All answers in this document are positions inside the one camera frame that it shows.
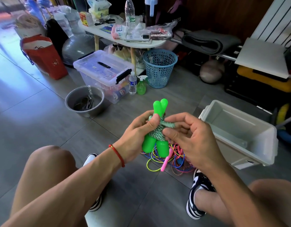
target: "red paper bag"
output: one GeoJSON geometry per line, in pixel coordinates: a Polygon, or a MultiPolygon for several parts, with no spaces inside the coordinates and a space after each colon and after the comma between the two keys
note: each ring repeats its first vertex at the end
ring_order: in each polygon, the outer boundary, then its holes
{"type": "Polygon", "coordinates": [[[37,64],[54,80],[59,80],[68,74],[50,38],[42,35],[23,38],[20,47],[31,64],[37,64]]]}

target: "gray tile floor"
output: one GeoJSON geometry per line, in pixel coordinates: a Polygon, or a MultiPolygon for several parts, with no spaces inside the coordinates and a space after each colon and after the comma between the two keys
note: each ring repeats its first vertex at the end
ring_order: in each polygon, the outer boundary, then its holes
{"type": "MultiPolygon", "coordinates": [[[[221,85],[208,85],[182,67],[176,67],[163,89],[148,87],[145,95],[126,95],[96,118],[86,119],[68,111],[66,95],[81,84],[80,74],[55,81],[41,74],[22,55],[19,38],[12,28],[0,23],[0,225],[8,219],[12,199],[29,155],[45,145],[62,146],[71,151],[77,167],[86,156],[101,153],[121,137],[130,122],[155,100],[167,98],[167,114],[187,111],[198,116],[214,99],[265,121],[269,115],[255,106],[223,91],[221,85]]],[[[107,186],[102,207],[87,213],[89,226],[223,226],[206,215],[193,221],[185,212],[192,175],[175,176],[150,172],[142,155],[120,169],[107,186]]],[[[150,168],[158,169],[151,163],[150,168]]],[[[237,170],[250,183],[259,178],[291,181],[291,149],[279,143],[275,164],[237,170]]]]}

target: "jump rope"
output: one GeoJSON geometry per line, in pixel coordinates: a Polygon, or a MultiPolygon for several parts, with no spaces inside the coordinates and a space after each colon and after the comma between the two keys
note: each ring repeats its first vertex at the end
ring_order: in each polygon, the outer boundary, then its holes
{"type": "MultiPolygon", "coordinates": [[[[172,172],[175,175],[180,176],[183,173],[192,172],[195,169],[193,167],[193,165],[191,163],[189,163],[189,161],[185,158],[185,154],[184,154],[182,148],[177,143],[175,143],[174,145],[169,144],[169,147],[170,147],[170,149],[173,150],[173,153],[168,161],[168,165],[171,166],[172,172]]],[[[157,171],[161,170],[161,167],[157,170],[151,170],[148,167],[148,164],[151,160],[155,161],[157,163],[161,163],[161,164],[163,164],[163,162],[165,161],[165,158],[161,158],[158,155],[156,145],[154,146],[153,151],[151,153],[141,152],[141,154],[144,154],[144,156],[146,156],[149,159],[147,161],[147,164],[146,164],[146,167],[149,171],[157,172],[157,171]]]]}

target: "forearm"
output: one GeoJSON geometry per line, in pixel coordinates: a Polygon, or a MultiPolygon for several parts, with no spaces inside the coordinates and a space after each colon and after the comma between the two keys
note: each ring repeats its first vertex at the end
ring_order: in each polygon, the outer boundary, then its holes
{"type": "Polygon", "coordinates": [[[14,214],[3,226],[73,226],[98,198],[121,162],[107,149],[14,214]]]}
{"type": "Polygon", "coordinates": [[[227,207],[235,226],[286,226],[270,213],[231,166],[210,170],[207,175],[227,207]]]}

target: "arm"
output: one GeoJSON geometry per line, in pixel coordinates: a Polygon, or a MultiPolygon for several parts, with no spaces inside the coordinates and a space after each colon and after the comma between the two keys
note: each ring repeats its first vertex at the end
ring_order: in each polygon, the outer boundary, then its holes
{"type": "Polygon", "coordinates": [[[226,162],[210,125],[188,113],[172,115],[165,121],[175,122],[177,129],[165,128],[163,133],[177,142],[191,163],[207,175],[235,226],[286,226],[270,213],[226,162]]]}
{"type": "MultiPolygon", "coordinates": [[[[158,115],[146,123],[152,114],[153,111],[147,111],[137,117],[113,144],[126,163],[137,157],[144,136],[158,126],[158,115]]],[[[27,204],[2,226],[74,226],[120,167],[120,159],[108,148],[92,162],[27,204]]]]}

